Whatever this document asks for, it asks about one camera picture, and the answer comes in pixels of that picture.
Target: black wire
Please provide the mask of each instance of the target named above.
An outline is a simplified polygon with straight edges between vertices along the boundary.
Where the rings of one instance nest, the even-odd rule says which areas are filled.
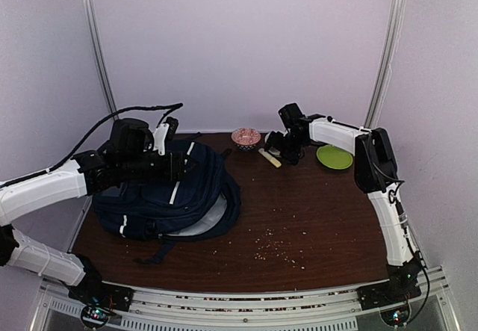
[[[72,151],[71,151],[70,153],[68,153],[63,159],[61,159],[61,161],[59,161],[58,163],[56,163],[53,167],[49,168],[48,171],[47,171],[47,170],[41,170],[40,172],[28,174],[27,176],[22,176],[22,177],[17,178],[17,179],[9,180],[8,182],[5,182],[2,186],[0,186],[0,189],[1,189],[1,188],[4,188],[4,187],[9,187],[9,186],[11,186],[11,185],[14,185],[14,184],[17,184],[17,183],[20,183],[20,182],[24,182],[25,180],[29,180],[29,179],[35,178],[35,177],[37,177],[37,176],[45,175],[45,174],[47,174],[48,172],[52,172],[52,171],[58,169],[58,168],[61,167],[63,164],[65,164],[65,163],[76,153],[76,151],[81,147],[81,145],[85,142],[85,140],[88,139],[88,137],[91,136],[91,134],[92,134],[95,130],[97,130],[97,128],[100,127],[101,124],[105,123],[105,122],[106,122],[107,120],[109,120],[110,118],[117,116],[118,114],[122,114],[122,113],[129,112],[129,111],[160,111],[160,110],[168,109],[169,111],[166,112],[166,113],[163,115],[163,117],[165,117],[166,115],[168,115],[168,114],[171,113],[172,111],[175,111],[176,109],[180,109],[180,107],[182,107],[182,106],[183,106],[182,103],[176,103],[175,105],[155,105],[155,106],[152,106],[152,107],[133,106],[133,107],[126,107],[126,108],[123,108],[123,109],[119,109],[119,110],[116,111],[116,112],[110,113],[110,114],[107,115],[106,117],[101,118],[101,119],[83,136],[83,138],[76,144],[76,146],[72,149]]]
[[[403,185],[404,182],[400,182],[398,183],[398,186],[395,188],[395,195],[397,195],[397,192],[398,190],[400,189],[400,187]]]
[[[425,296],[425,300],[423,300],[423,303],[421,304],[421,307],[418,309],[417,313],[413,316],[413,318],[408,321],[406,324],[409,325],[411,322],[413,322],[413,320],[415,318],[417,318],[417,316],[421,313],[421,311],[423,310],[423,308],[425,307],[425,304],[428,300],[428,296],[430,295],[430,279],[428,277],[428,273],[426,272],[426,269],[425,267],[422,265],[421,267],[421,270],[423,270],[423,274],[425,275],[425,279],[426,279],[426,284],[428,285],[427,286],[427,290],[426,290],[426,296]]]
[[[177,108],[171,108],[169,111],[165,112],[163,114],[163,116],[161,117],[161,119],[159,120],[158,124],[156,125],[156,128],[159,127],[160,124],[162,124],[164,118],[166,118],[167,116],[169,116],[172,112],[174,112],[176,109],[180,109],[180,107],[182,107],[182,103],[178,103],[178,105],[181,105]]]
[[[388,176],[386,175],[385,173],[382,172],[382,170],[375,164],[375,163],[372,163],[373,167],[376,169],[377,172],[379,172],[380,174],[382,174],[385,178],[387,178],[390,182],[394,182],[394,183],[404,183],[405,181],[402,180],[402,179],[395,179],[395,178],[392,178],[391,176]]]
[[[410,239],[409,239],[409,237],[408,237],[408,234],[409,234],[408,228],[405,228],[405,235],[406,235],[406,236],[405,236],[405,240],[406,240],[406,243],[407,243],[407,245],[409,246],[410,253],[412,253],[412,255],[415,255],[416,252],[413,251],[413,249],[412,249],[412,243],[410,242]]]

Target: backpack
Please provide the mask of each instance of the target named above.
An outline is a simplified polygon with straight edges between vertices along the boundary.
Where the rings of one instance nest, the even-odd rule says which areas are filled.
[[[189,140],[172,140],[167,150],[197,161],[180,182],[124,182],[93,196],[102,227],[137,240],[161,239],[161,248],[140,264],[158,264],[178,241],[226,234],[240,214],[240,188],[227,173],[224,156]]]

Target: brown tabletop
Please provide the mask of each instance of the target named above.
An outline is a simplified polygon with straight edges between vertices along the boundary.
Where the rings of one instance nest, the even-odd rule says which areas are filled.
[[[73,252],[89,256],[107,281],[183,291],[259,292],[328,288],[387,277],[386,252],[372,205],[353,168],[332,171],[307,148],[297,166],[276,169],[256,151],[234,148],[229,134],[197,140],[233,148],[226,168],[241,186],[242,209],[226,235],[180,243],[160,265],[137,265],[157,241],[105,232],[90,210]]]

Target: reflective stripe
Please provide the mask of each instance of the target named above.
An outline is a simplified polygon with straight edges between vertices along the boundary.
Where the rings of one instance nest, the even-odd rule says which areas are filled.
[[[124,234],[122,233],[122,231],[125,229],[125,226],[126,226],[127,222],[128,222],[128,217],[126,217],[126,215],[123,215],[123,216],[122,216],[122,225],[121,225],[120,228],[119,228],[119,233],[120,233],[121,236],[123,236],[124,238],[126,238],[126,237],[124,236]]]
[[[187,155],[191,153],[191,151],[193,150],[193,147],[194,147],[194,142],[192,142],[191,145],[189,146],[189,149],[186,152]],[[174,204],[174,199],[176,198],[176,193],[178,193],[178,189],[179,189],[179,183],[180,182],[176,182],[176,185],[174,186],[173,193],[171,194],[170,205]]]

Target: bowl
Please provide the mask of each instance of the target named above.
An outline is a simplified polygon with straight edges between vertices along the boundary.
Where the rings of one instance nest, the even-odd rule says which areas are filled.
[[[253,150],[261,140],[261,134],[253,128],[239,128],[232,132],[231,138],[240,150]]]

